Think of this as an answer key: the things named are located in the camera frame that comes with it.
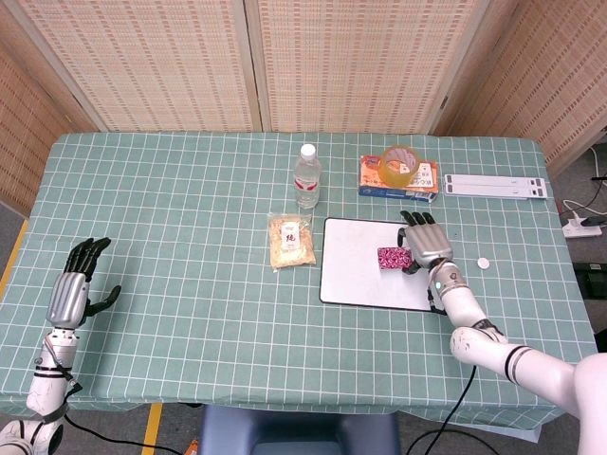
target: yellow tape on floor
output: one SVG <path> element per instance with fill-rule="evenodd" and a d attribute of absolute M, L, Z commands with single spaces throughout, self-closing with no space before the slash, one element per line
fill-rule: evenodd
<path fill-rule="evenodd" d="M 143 440 L 144 444 L 154 445 L 156 443 L 161 414 L 162 403 L 154 403 L 150 407 L 150 414 L 148 415 L 148 426 L 145 429 L 145 439 Z M 154 453 L 154 450 L 149 447 L 145 447 L 141 450 L 141 455 L 154 455 Z"/>
<path fill-rule="evenodd" d="M 19 254 L 19 248 L 21 247 L 21 242 L 23 241 L 23 236 L 26 234 L 28 230 L 28 220 L 23 220 L 23 224 L 21 225 L 21 229 L 19 230 L 19 235 L 17 235 L 17 240 L 15 241 L 15 245 L 10 252 L 9 261 L 7 262 L 7 267 L 4 269 L 4 273 L 2 274 L 2 280 L 0 280 L 0 299 L 4 296 L 4 290 L 9 283 L 10 271 L 12 270 L 12 266 L 15 264 L 17 260 L 17 255 Z"/>

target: snack bag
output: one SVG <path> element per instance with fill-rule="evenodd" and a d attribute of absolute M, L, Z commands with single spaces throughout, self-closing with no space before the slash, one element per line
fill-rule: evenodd
<path fill-rule="evenodd" d="M 269 262 L 274 270 L 316 263 L 310 221 L 310 215 L 268 216 Z"/>

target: white bottle cap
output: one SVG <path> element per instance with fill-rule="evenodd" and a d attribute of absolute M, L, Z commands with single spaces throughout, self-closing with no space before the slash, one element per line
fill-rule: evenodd
<path fill-rule="evenodd" d="M 300 149 L 300 155 L 303 159 L 309 161 L 316 156 L 316 147 L 313 144 L 304 144 Z"/>
<path fill-rule="evenodd" d="M 479 258 L 476 264 L 483 270 L 487 270 L 489 268 L 489 259 Z"/>

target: woven panel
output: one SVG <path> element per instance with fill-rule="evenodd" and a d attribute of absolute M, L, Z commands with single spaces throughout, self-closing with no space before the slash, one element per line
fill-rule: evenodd
<path fill-rule="evenodd" d="M 274 131 L 418 132 L 474 0 L 259 0 Z"/>
<path fill-rule="evenodd" d="M 451 132 L 534 138 L 550 170 L 605 126 L 607 3 L 528 0 L 521 8 L 495 68 Z"/>
<path fill-rule="evenodd" d="M 0 2 L 0 40 L 12 52 L 10 56 L 24 68 L 28 74 L 41 84 L 53 98 L 57 108 L 73 124 L 72 131 L 97 131 L 83 108 L 72 96 L 64 82 L 46 60 L 46 56 L 31 41 L 25 30 L 11 15 L 9 9 Z"/>
<path fill-rule="evenodd" d="M 110 130 L 253 129 L 231 1 L 20 4 Z"/>
<path fill-rule="evenodd" d="M 71 131 L 51 99 L 0 45 L 0 199 L 29 215 L 50 147 Z"/>
<path fill-rule="evenodd" d="M 487 56 L 497 45 L 506 26 L 509 26 L 512 20 L 512 12 L 520 1 L 500 0 L 489 3 L 483 21 L 466 52 L 466 57 L 453 83 L 453 88 L 448 94 L 449 98 L 442 110 L 440 119 L 432 130 L 434 135 L 449 135 L 450 128 L 457 115 L 462 111 L 463 106 L 467 105 L 470 92 L 474 91 L 478 78 L 487 71 L 490 65 Z"/>

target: roll of tape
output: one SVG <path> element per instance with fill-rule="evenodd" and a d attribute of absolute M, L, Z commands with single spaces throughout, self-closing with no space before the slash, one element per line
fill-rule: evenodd
<path fill-rule="evenodd" d="M 379 159 L 377 175 L 392 188 L 403 188 L 411 183 L 419 169 L 419 158 L 415 150 L 405 145 L 394 145 Z"/>

